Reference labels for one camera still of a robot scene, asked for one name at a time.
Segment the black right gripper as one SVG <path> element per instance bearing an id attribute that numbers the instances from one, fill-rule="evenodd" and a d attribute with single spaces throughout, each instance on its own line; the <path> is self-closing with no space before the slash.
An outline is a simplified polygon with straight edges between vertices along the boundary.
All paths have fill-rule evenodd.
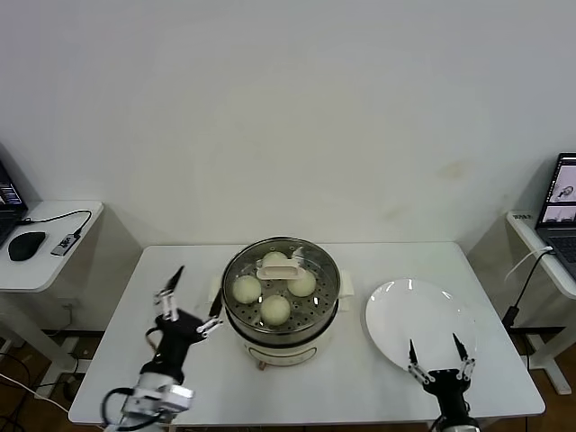
<path id="1" fill-rule="evenodd" d="M 413 340 L 409 340 L 408 372 L 419 383 L 427 383 L 426 392 L 436 397 L 445 418 L 463 418 L 468 415 L 464 394 L 471 385 L 475 359 L 470 357 L 464 343 L 453 333 L 453 341 L 461 360 L 458 369 L 434 370 L 429 373 L 418 362 Z"/>

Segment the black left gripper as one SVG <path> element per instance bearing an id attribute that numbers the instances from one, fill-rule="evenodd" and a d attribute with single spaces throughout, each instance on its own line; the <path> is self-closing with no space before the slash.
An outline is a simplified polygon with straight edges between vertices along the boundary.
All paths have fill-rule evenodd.
<path id="1" fill-rule="evenodd" d="M 155 322 L 162 338 L 152 364 L 158 373 L 181 373 L 189 347 L 203 341 L 222 325 L 222 289 L 214 296 L 208 319 L 191 315 L 176 306 L 175 290 L 185 267 L 181 265 L 166 285 L 154 294 Z"/>

